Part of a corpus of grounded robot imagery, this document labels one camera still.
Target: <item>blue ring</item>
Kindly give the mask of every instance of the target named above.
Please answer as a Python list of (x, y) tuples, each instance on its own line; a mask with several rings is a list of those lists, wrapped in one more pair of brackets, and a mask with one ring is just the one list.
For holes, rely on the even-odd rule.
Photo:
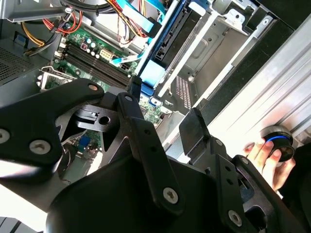
[(270, 138), (269, 140), (267, 140), (266, 143), (267, 143), (267, 142), (270, 142), (270, 141), (272, 141), (272, 140), (274, 140), (274, 139), (278, 139), (278, 138), (284, 138), (284, 139), (289, 140), (289, 139), (288, 139), (287, 137), (285, 137), (285, 136), (275, 136), (275, 137), (272, 137), (272, 138)]

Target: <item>chip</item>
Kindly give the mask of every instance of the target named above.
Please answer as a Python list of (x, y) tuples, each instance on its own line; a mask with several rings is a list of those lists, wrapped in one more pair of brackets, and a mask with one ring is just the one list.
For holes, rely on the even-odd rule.
[(86, 50), (87, 50), (87, 44), (82, 43), (80, 48), (81, 48), (82, 50), (86, 51)]

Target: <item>hand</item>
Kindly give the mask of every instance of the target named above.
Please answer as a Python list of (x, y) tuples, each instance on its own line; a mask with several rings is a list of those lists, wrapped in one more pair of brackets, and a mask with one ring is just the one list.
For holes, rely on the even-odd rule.
[(284, 185), (291, 170), (295, 166), (295, 160), (292, 158), (282, 163), (281, 166), (276, 167), (281, 158), (281, 151), (275, 150), (268, 158), (272, 148), (272, 141), (265, 143), (264, 139), (261, 139), (253, 146), (246, 148), (244, 154), (273, 190), (277, 191)]

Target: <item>ram slot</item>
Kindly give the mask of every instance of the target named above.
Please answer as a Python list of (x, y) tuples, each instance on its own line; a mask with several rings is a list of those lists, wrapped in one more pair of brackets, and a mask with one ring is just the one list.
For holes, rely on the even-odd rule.
[(99, 80), (103, 81), (105, 84), (109, 86), (115, 86), (122, 89), (126, 88), (126, 85), (111, 79), (109, 76), (105, 75), (104, 73), (94, 69), (93, 67), (89, 66), (88, 64), (78, 60), (77, 58), (68, 54), (65, 58), (65, 61), (69, 62), (70, 64), (78, 67), (79, 69), (83, 70), (84, 72), (90, 74), (93, 77), (98, 78)]
[(107, 64), (99, 59), (96, 59), (89, 53), (77, 48), (74, 45), (69, 45), (66, 49), (67, 54), (71, 54), (72, 56), (76, 57), (77, 59), (87, 63), (89, 66), (97, 69), (98, 71), (104, 73), (106, 76), (114, 79), (124, 85), (128, 85), (130, 82), (130, 78), (128, 78), (124, 73), (117, 70), (116, 67), (113, 67), (110, 64)]

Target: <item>silver screw head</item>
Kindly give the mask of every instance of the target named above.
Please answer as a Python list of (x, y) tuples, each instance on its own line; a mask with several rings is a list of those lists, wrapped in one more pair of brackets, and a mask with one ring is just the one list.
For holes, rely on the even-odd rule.
[(178, 202), (178, 194), (172, 188), (166, 187), (163, 190), (163, 196), (171, 204), (176, 204)]
[(128, 101), (133, 101), (133, 99), (132, 99), (130, 96), (125, 96), (125, 98), (126, 98)]
[(228, 211), (228, 215), (230, 220), (237, 225), (238, 227), (242, 226), (242, 219), (240, 218), (240, 216), (233, 210), (229, 210)]
[(241, 158), (241, 160), (243, 161), (243, 163), (248, 164), (248, 160), (245, 158)]
[(266, 19), (262, 22), (262, 24), (263, 24), (263, 25), (267, 25), (269, 22), (270, 22), (270, 20), (269, 20), (268, 18), (266, 18)]
[(216, 142), (217, 142), (217, 144), (218, 144), (219, 146), (222, 146), (222, 145), (223, 145), (223, 143), (222, 143), (221, 140), (219, 140), (219, 139), (216, 139)]
[(92, 84), (90, 84), (89, 86), (89, 89), (93, 90), (93, 91), (97, 91), (98, 90), (98, 87), (97, 86), (94, 86)]
[(0, 129), (0, 144), (10, 139), (10, 133), (4, 129)]
[(35, 154), (46, 154), (51, 150), (51, 145), (44, 140), (35, 140), (29, 144), (29, 149)]

